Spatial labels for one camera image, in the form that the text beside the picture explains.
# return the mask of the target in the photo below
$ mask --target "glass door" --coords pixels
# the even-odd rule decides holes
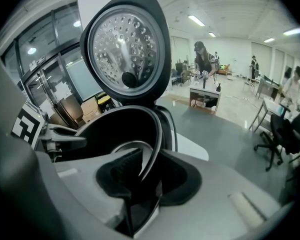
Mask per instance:
[[[25,84],[25,88],[28,89],[28,93],[31,95],[34,104],[43,112],[47,112],[51,124],[68,127],[66,121],[60,115],[49,95],[44,90],[43,82],[39,73],[34,75]]]
[[[51,94],[53,103],[59,111],[63,111],[67,117],[67,123],[74,129],[78,128],[83,122],[83,111],[75,95],[72,92],[71,83],[67,81],[59,58],[44,67],[40,74],[44,87]]]

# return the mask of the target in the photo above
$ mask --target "gray floor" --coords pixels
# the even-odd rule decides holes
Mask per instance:
[[[281,204],[286,202],[292,192],[291,186],[286,185],[292,170],[288,156],[282,154],[284,163],[280,166],[276,165],[275,159],[273,168],[266,172],[270,154],[264,148],[257,152],[253,149],[256,144],[264,142],[259,134],[178,102],[173,106],[167,97],[158,99],[157,104],[170,110],[177,132],[205,148],[210,161],[235,169]]]

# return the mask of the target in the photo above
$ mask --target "metal rim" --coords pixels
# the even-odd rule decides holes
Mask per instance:
[[[101,118],[104,118],[110,114],[113,114],[113,113],[116,113],[116,112],[120,112],[122,110],[140,110],[140,111],[143,111],[145,113],[147,113],[152,119],[153,119],[153,122],[155,124],[155,129],[156,129],[156,140],[155,140],[155,145],[153,147],[153,151],[152,151],[152,154],[151,154],[151,157],[147,163],[147,165],[144,167],[144,170],[141,172],[141,174],[139,175],[139,178],[140,178],[140,181],[142,182],[146,176],[148,175],[148,173],[150,172],[152,166],[154,165],[156,159],[157,159],[157,156],[158,156],[158,153],[160,151],[160,148],[161,148],[161,142],[162,142],[162,127],[161,127],[161,123],[160,123],[160,120],[158,118],[158,116],[149,108],[147,107],[144,107],[144,106],[138,106],[138,105],[127,105],[127,106],[122,106],[122,107],[118,107],[118,108],[115,108],[115,109],[111,109],[105,113],[103,113],[102,115],[100,115],[95,121],[92,121],[88,124],[86,124],[82,129],[80,129],[76,134],[75,136],[79,136],[87,127],[89,127],[90,124],[93,124],[95,122],[97,122],[98,120],[100,120]]]
[[[155,39],[155,43],[157,44],[157,52],[156,52],[157,57],[155,60],[155,68],[154,68],[151,76],[149,77],[149,79],[144,84],[142,84],[141,86],[136,87],[136,88],[123,89],[122,87],[119,88],[115,84],[111,83],[104,76],[104,74],[101,72],[101,70],[97,66],[96,61],[93,59],[94,58],[93,39],[95,38],[95,34],[98,30],[98,27],[100,27],[100,25],[103,23],[103,20],[105,18],[108,18],[114,14],[119,14],[119,13],[134,14],[135,16],[141,18],[142,21],[146,22],[147,27],[150,29],[151,33],[155,33],[155,34],[153,34],[153,38]],[[130,96],[130,97],[142,95],[142,94],[146,93],[147,91],[149,91],[156,84],[158,79],[160,78],[160,75],[161,75],[163,67],[164,67],[165,56],[166,56],[166,52],[164,49],[164,47],[165,47],[164,37],[163,37],[161,29],[160,29],[158,23],[155,21],[155,19],[147,11],[143,10],[142,8],[139,8],[139,7],[136,7],[133,5],[123,4],[123,5],[114,6],[110,9],[104,11],[93,23],[93,25],[89,31],[89,34],[88,34],[87,45],[88,45],[88,48],[87,48],[88,58],[89,58],[89,62],[92,65],[93,71],[95,72],[97,77],[109,89],[111,89],[115,93]]]

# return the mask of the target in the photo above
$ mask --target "inner lid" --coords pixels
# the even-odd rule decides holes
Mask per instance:
[[[88,56],[96,75],[112,91],[141,95],[156,84],[162,73],[163,34],[142,8],[118,5],[103,12],[92,25]]]

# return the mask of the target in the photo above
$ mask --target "chair base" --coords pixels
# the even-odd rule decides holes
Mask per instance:
[[[281,157],[281,152],[278,151],[277,146],[278,144],[275,143],[271,137],[266,133],[266,132],[262,132],[260,134],[260,136],[264,135],[266,137],[266,139],[268,140],[269,144],[258,144],[256,145],[253,149],[254,151],[257,151],[258,148],[267,148],[271,150],[271,158],[270,158],[270,165],[265,169],[266,172],[270,171],[272,164],[274,162],[275,159],[275,154],[278,156],[279,160],[276,163],[278,166],[281,165],[284,161]]]

